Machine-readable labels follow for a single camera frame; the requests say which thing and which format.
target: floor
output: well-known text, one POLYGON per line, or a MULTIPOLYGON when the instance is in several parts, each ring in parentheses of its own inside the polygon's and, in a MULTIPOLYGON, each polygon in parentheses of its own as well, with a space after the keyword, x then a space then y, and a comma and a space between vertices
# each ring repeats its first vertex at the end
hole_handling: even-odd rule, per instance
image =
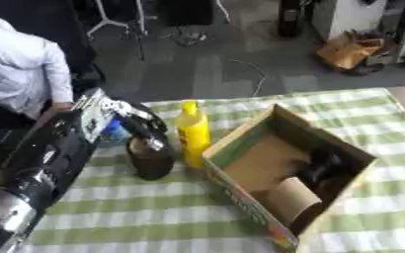
POLYGON ((144 39, 144 61, 139 60, 135 40, 121 29, 98 31, 94 47, 109 78, 105 89, 140 102, 249 97, 261 79, 255 67, 266 73, 259 96, 405 86, 405 69, 398 66, 364 77, 324 68, 312 56, 319 43, 308 27, 292 41, 272 36, 278 16, 275 0, 225 0, 225 5, 232 23, 224 24, 217 17, 212 26, 203 28, 209 40, 193 47, 177 46, 170 37, 174 29, 148 24, 151 33, 144 39))

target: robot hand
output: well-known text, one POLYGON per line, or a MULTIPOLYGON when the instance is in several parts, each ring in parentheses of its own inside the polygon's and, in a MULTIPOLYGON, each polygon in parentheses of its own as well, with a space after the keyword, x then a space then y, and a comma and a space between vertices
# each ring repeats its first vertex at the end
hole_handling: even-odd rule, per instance
POLYGON ((153 150, 169 145, 157 137, 167 130, 158 117, 141 105, 113 101, 101 89, 87 92, 71 111, 36 124, 0 168, 0 252, 20 248, 70 188, 115 117, 153 150))

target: yellow bottle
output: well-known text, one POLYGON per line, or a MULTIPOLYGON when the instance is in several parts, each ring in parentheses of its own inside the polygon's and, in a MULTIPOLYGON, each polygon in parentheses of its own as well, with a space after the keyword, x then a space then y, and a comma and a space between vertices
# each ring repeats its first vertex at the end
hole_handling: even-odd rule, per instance
POLYGON ((176 126, 184 160, 192 168, 201 168, 202 153, 210 145, 207 115, 197 108, 196 101, 184 102, 176 126))

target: table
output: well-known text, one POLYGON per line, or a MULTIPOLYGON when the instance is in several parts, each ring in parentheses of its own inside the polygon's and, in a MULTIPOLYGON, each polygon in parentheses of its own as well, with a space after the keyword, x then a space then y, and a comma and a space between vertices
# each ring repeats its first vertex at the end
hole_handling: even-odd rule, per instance
MULTIPOLYGON (((213 140, 274 103, 378 157, 365 182, 302 239, 300 252, 405 250, 405 112, 384 89, 201 101, 213 140)), ((168 124, 180 102, 148 104, 168 124)), ((177 144, 174 133, 172 142, 177 144)), ((24 252, 274 252, 259 226, 178 162, 154 182, 130 176, 122 146, 98 149, 24 252)))

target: cable on floor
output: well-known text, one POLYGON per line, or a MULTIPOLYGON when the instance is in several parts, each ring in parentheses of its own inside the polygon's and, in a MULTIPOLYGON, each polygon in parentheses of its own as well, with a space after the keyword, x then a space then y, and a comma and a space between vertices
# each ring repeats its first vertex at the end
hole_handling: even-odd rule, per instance
POLYGON ((237 59, 229 59, 229 60, 232 61, 232 62, 247 65, 247 66, 255 69, 256 71, 258 71, 258 73, 261 76, 261 80, 258 82, 258 84, 256 85, 255 90, 252 93, 252 98, 256 97, 258 95, 258 93, 260 93, 261 87, 263 86, 264 81, 266 81, 266 79, 267 79, 267 73, 262 68, 260 68, 258 65, 255 65, 253 63, 249 63, 249 62, 245 62, 245 61, 237 60, 237 59))

